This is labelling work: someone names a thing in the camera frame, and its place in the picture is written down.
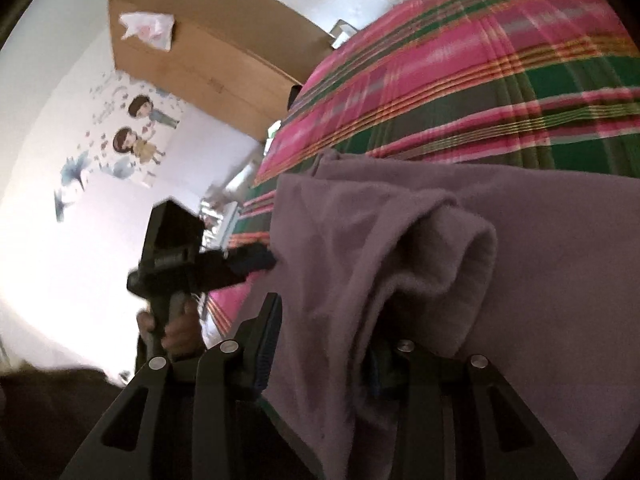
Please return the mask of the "person's left hand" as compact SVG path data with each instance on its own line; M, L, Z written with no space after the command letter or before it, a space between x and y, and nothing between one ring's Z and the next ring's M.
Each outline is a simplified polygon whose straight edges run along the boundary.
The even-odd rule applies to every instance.
M137 314L137 324L139 330L137 360L144 362L145 338L150 336L155 328L154 316L149 310L141 310ZM174 358L190 358L206 349L198 314L198 302L193 297L186 297L182 304L182 312L166 325L160 344Z

